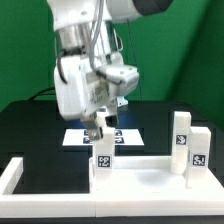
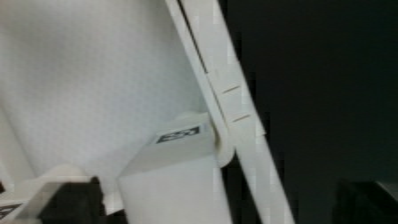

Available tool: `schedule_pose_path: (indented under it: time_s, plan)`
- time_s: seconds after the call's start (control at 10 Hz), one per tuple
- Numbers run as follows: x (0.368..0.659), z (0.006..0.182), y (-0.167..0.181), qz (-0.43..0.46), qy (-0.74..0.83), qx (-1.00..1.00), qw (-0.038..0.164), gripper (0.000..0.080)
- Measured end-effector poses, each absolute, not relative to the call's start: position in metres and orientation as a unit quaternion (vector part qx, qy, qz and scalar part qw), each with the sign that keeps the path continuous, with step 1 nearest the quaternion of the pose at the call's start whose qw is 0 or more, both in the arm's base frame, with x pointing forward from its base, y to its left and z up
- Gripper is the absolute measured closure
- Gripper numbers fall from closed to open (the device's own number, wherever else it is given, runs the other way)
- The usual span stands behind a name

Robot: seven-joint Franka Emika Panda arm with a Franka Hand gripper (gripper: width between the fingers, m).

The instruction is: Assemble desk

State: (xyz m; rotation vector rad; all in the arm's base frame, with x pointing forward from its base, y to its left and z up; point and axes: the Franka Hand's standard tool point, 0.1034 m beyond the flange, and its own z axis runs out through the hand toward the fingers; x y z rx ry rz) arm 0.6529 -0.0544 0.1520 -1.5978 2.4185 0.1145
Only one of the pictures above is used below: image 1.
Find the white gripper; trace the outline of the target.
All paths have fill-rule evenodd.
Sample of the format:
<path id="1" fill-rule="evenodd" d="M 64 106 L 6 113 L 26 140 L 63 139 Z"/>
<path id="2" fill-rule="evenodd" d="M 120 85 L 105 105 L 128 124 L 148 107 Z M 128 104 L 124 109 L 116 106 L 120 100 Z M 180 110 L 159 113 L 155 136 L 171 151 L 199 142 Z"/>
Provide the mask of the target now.
<path id="1" fill-rule="evenodd" d="M 91 141 L 103 138 L 103 130 L 96 116 L 89 116 L 108 105 L 116 96 L 111 84 L 97 76 L 89 59 L 79 56 L 61 57 L 54 70 L 56 99 L 61 116 L 65 120 L 81 119 Z M 115 128 L 119 124 L 117 110 L 106 109 L 106 125 Z"/>

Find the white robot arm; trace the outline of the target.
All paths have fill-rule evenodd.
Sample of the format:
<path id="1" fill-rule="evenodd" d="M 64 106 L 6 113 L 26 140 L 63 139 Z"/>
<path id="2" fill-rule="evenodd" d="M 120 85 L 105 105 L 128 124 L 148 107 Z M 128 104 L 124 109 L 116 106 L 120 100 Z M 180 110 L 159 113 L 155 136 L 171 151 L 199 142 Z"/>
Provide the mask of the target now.
<path id="1" fill-rule="evenodd" d="M 53 14 L 57 58 L 54 84 L 60 114 L 79 119 L 89 138 L 103 138 L 105 124 L 118 123 L 118 100 L 136 89 L 138 69 L 123 62 L 114 29 L 143 16 L 166 11 L 173 0 L 46 0 Z"/>

